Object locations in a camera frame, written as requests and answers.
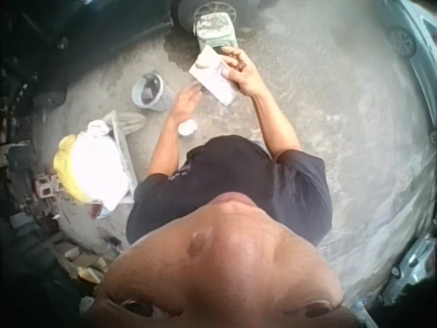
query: gray bucket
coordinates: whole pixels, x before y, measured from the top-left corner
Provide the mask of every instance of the gray bucket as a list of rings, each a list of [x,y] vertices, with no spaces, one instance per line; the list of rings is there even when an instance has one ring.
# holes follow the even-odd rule
[[[132,100],[136,106],[153,111],[167,111],[173,105],[173,92],[156,72],[144,74],[132,88]]]

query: dark t-shirt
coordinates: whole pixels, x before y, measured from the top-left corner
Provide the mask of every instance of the dark t-shirt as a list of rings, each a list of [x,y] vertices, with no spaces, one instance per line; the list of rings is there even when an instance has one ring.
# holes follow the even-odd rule
[[[274,161],[259,145],[236,135],[211,139],[186,158],[174,175],[152,174],[137,187],[126,228],[130,243],[230,191],[249,196],[314,245],[331,228],[322,159],[288,150]]]

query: yellow object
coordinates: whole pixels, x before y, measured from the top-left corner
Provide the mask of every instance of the yellow object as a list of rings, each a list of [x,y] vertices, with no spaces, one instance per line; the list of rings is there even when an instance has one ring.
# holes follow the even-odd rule
[[[59,142],[59,150],[53,159],[53,168],[64,190],[75,200],[88,203],[92,200],[77,185],[72,169],[72,150],[76,138],[76,135],[68,135]]]

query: concrete ground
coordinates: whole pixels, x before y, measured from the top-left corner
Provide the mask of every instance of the concrete ground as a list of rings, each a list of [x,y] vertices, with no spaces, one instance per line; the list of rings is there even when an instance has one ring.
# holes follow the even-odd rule
[[[391,265],[430,216],[434,150],[427,109],[400,62],[363,16],[359,1],[284,0],[264,10],[257,34],[239,40],[280,107],[296,127],[303,149],[326,162],[333,197],[333,229],[320,251],[340,275],[350,303],[383,283]],[[66,103],[36,128],[41,163],[50,163],[62,137],[84,130],[112,110],[139,112],[130,97],[135,81],[157,69],[175,92],[192,78],[196,41],[178,28],[138,44],[89,73],[68,90]],[[144,112],[145,128],[128,136],[138,178],[147,168],[165,113]],[[212,137],[262,139],[255,112],[239,96],[228,108],[204,96],[194,119],[199,130],[180,142],[180,162]],[[103,239],[124,231],[130,205],[91,221],[88,207],[59,200],[62,228],[104,251]]]

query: man's left hand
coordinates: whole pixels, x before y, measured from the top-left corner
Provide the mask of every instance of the man's left hand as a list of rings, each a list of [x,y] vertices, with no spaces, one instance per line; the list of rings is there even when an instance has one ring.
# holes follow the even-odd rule
[[[194,82],[183,89],[176,99],[169,119],[177,125],[191,119],[202,97],[201,88],[200,83]]]

